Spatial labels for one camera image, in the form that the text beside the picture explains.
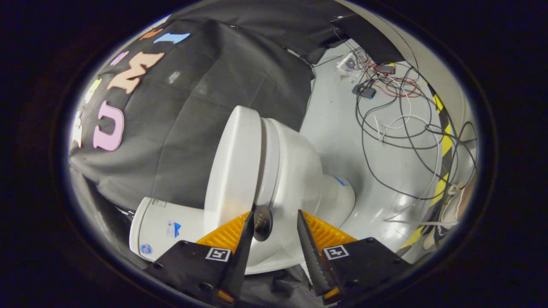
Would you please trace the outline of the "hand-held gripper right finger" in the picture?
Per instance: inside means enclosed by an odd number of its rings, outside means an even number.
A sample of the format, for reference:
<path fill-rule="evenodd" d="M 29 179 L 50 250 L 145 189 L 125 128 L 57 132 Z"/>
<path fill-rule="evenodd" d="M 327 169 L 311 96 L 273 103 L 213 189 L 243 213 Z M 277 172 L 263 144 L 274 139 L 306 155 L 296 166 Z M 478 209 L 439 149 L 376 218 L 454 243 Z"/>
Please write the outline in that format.
<path fill-rule="evenodd" d="M 412 266 L 377 239 L 356 239 L 303 210 L 296 228 L 313 290 L 327 305 L 385 293 Z"/>

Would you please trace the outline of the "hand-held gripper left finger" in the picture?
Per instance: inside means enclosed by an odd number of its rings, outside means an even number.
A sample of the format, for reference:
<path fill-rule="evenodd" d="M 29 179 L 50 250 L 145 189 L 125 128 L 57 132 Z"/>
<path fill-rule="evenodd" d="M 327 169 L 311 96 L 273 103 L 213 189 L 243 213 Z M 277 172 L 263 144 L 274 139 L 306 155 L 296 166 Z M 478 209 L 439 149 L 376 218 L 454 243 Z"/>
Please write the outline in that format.
<path fill-rule="evenodd" d="M 204 304 L 233 304 L 244 281 L 255 210 L 252 207 L 196 243 L 176 242 L 145 273 Z"/>

